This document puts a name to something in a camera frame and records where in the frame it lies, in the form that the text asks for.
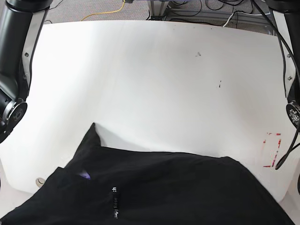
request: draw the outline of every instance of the black cloth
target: black cloth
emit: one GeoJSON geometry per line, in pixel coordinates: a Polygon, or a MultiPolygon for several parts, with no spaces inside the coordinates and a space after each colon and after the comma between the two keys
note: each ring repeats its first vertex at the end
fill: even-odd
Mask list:
{"type": "Polygon", "coordinates": [[[95,124],[68,165],[58,168],[32,198],[0,221],[2,225],[294,224],[239,162],[101,147],[95,124]]]}

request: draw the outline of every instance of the black cable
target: black cable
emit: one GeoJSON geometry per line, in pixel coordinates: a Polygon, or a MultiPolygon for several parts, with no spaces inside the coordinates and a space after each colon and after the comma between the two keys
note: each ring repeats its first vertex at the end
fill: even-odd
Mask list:
{"type": "Polygon", "coordinates": [[[150,10],[148,10],[148,12],[149,12],[149,16],[148,16],[148,18],[146,20],[149,20],[149,18],[150,18],[150,10]]]}
{"type": "MultiPolygon", "coordinates": [[[[254,0],[251,0],[252,3],[254,4],[254,6],[257,8],[257,10],[262,14],[262,16],[265,18],[266,21],[268,21],[268,23],[270,24],[270,26],[273,28],[273,30],[277,33],[277,36],[280,38],[281,42],[284,44],[284,46],[286,47],[287,51],[289,52],[290,56],[291,56],[291,59],[295,65],[295,68],[296,68],[296,75],[297,75],[297,78],[298,78],[298,81],[300,83],[300,74],[299,74],[299,68],[298,68],[298,65],[296,63],[296,60],[295,60],[295,57],[294,57],[294,54],[293,52],[291,51],[289,45],[287,44],[287,42],[285,41],[284,37],[280,34],[279,30],[277,29],[277,27],[272,23],[272,21],[266,16],[266,14],[263,12],[263,10],[258,6],[258,4],[254,1],[254,0]]],[[[278,170],[282,165],[283,163],[286,161],[287,157],[289,156],[289,154],[298,147],[298,145],[296,145],[294,147],[294,144],[297,140],[297,137],[298,137],[298,133],[300,131],[300,121],[298,122],[298,125],[297,125],[297,130],[296,130],[296,133],[294,135],[294,138],[292,140],[292,143],[287,151],[287,153],[278,161],[278,163],[276,164],[275,166],[275,170],[278,170]]]]}
{"type": "Polygon", "coordinates": [[[236,2],[236,1],[239,1],[239,0],[232,0],[232,1],[229,1],[229,0],[218,0],[224,4],[227,4],[227,5],[230,5],[230,6],[238,6],[240,5],[241,3],[243,3],[245,0],[240,0],[240,2],[236,3],[236,4],[231,4],[229,2],[236,2]]]}
{"type": "Polygon", "coordinates": [[[206,7],[207,7],[208,9],[210,9],[210,10],[218,11],[218,10],[220,10],[220,9],[222,9],[222,8],[224,7],[225,3],[223,2],[223,5],[220,6],[219,8],[210,8],[210,7],[208,6],[208,0],[205,0],[205,5],[206,5],[206,7]]]}
{"type": "Polygon", "coordinates": [[[231,17],[231,19],[229,20],[229,22],[233,19],[234,15],[237,14],[237,16],[238,16],[237,22],[236,22],[236,26],[237,26],[238,21],[239,21],[239,13],[244,13],[244,11],[236,10],[236,11],[233,13],[233,16],[231,17]]]}
{"type": "Polygon", "coordinates": [[[282,58],[284,59],[283,60],[283,87],[284,87],[284,91],[285,91],[285,98],[287,97],[286,96],[286,87],[285,87],[285,74],[286,74],[286,61],[285,61],[285,52],[283,50],[283,46],[282,46],[282,42],[280,41],[280,38],[278,37],[278,41],[279,41],[279,45],[280,45],[280,51],[282,53],[282,58]]]}
{"type": "Polygon", "coordinates": [[[176,6],[182,6],[182,5],[187,4],[187,1],[184,1],[183,3],[177,3],[177,2],[175,2],[175,1],[171,1],[171,3],[173,3],[173,4],[176,5],[176,6]]]}
{"type": "Polygon", "coordinates": [[[238,23],[239,23],[239,14],[237,13],[236,15],[237,15],[238,18],[236,19],[236,26],[235,26],[235,28],[237,29],[238,28],[238,23]]]}
{"type": "Polygon", "coordinates": [[[296,148],[298,148],[300,146],[300,143],[296,144],[292,149],[295,150],[296,148]]]}
{"type": "Polygon", "coordinates": [[[57,4],[55,7],[53,7],[53,8],[50,8],[49,10],[56,8],[57,6],[60,5],[60,3],[58,3],[58,4],[57,4]]]}
{"type": "Polygon", "coordinates": [[[171,13],[174,13],[174,14],[176,14],[176,15],[180,15],[180,16],[195,16],[195,15],[198,15],[200,12],[201,12],[201,10],[202,10],[202,2],[201,2],[201,0],[199,0],[200,1],[200,4],[201,4],[201,7],[200,7],[200,10],[199,10],[199,12],[197,12],[196,14],[194,14],[194,15],[180,15],[180,14],[177,14],[177,13],[175,13],[175,12],[171,12],[171,13]]]}

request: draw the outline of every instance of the red marking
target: red marking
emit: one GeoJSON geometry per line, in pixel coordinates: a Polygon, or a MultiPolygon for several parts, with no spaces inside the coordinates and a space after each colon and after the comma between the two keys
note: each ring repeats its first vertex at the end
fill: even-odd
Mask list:
{"type": "Polygon", "coordinates": [[[277,155],[278,155],[280,143],[281,143],[281,139],[278,141],[278,150],[277,150],[276,155],[275,155],[275,157],[274,157],[274,160],[273,160],[273,163],[272,163],[272,167],[274,167],[274,164],[275,164],[275,161],[276,161],[276,158],[277,158],[277,155]]]}

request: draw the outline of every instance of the yellow cable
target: yellow cable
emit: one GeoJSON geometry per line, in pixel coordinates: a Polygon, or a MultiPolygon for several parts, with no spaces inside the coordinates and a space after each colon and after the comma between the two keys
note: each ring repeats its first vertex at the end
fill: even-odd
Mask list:
{"type": "Polygon", "coordinates": [[[111,11],[111,12],[103,12],[103,13],[93,13],[91,15],[87,15],[86,17],[84,17],[81,21],[85,20],[86,18],[92,16],[92,15],[101,15],[101,14],[108,14],[108,13],[116,13],[116,12],[119,12],[121,11],[123,8],[124,8],[124,5],[125,5],[125,0],[123,0],[123,5],[120,9],[116,10],[116,11],[111,11]]]}

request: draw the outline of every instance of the white cable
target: white cable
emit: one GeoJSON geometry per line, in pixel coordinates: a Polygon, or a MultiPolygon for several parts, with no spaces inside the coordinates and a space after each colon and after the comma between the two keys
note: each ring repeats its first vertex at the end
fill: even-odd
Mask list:
{"type": "Polygon", "coordinates": [[[250,14],[250,13],[243,13],[243,12],[240,12],[240,13],[242,13],[242,14],[246,14],[246,15],[262,15],[262,14],[250,14]]]}
{"type": "MultiPolygon", "coordinates": [[[[262,15],[262,14],[250,14],[250,13],[244,13],[244,12],[237,12],[237,13],[242,13],[242,14],[246,14],[246,15],[262,15]]],[[[228,23],[230,22],[230,20],[232,19],[234,14],[235,14],[235,12],[231,14],[231,16],[228,18],[227,22],[223,25],[223,27],[228,25],[228,23]]]]}
{"type": "Polygon", "coordinates": [[[227,22],[223,25],[223,27],[227,26],[231,18],[233,17],[234,13],[231,14],[231,16],[228,18],[227,22]]]}

